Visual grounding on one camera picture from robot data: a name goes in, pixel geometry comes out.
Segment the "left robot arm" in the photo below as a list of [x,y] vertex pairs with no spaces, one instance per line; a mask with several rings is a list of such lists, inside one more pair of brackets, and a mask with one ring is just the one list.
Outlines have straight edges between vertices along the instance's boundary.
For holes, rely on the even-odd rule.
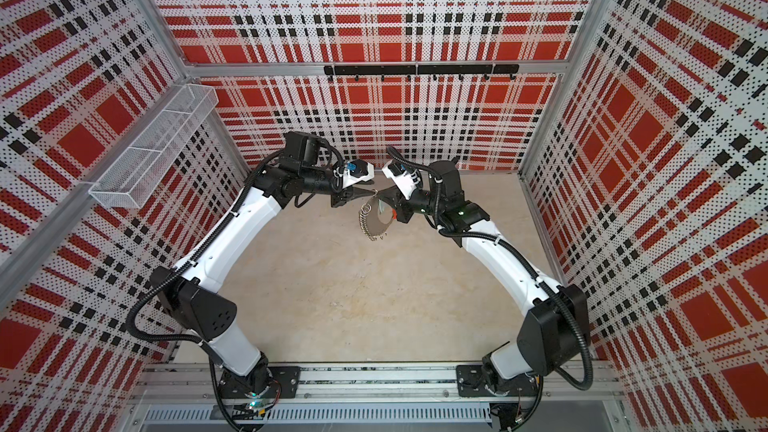
[[[332,206],[343,206],[371,196],[365,186],[374,175],[373,164],[345,159],[323,137],[286,133],[284,147],[248,174],[233,205],[202,241],[172,267],[151,274],[149,291],[128,312],[127,332],[145,342],[195,343],[237,391],[264,395],[274,381],[268,359],[239,327],[236,304],[219,291],[249,244],[287,205],[301,207],[302,196],[326,195]],[[139,312],[154,302],[182,327],[181,333],[139,328]]]

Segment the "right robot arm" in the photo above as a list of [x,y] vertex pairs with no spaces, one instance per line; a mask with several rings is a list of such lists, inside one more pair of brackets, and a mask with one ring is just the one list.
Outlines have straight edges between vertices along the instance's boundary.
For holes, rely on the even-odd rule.
[[443,237],[484,265],[518,306],[523,322],[514,341],[483,357],[479,384],[509,394],[523,378],[535,383],[556,373],[580,391],[594,382],[586,294],[534,266],[509,242],[490,215],[467,199],[453,160],[416,164],[390,151],[382,172],[392,186],[376,194],[401,223],[425,217]]

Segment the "black hook rail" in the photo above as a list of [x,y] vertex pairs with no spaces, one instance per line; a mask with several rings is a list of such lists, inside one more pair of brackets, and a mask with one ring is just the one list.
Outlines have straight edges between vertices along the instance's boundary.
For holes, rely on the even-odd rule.
[[439,75],[509,75],[515,76],[520,65],[510,64],[396,64],[396,65],[329,65],[323,68],[328,77],[363,76],[439,76]]

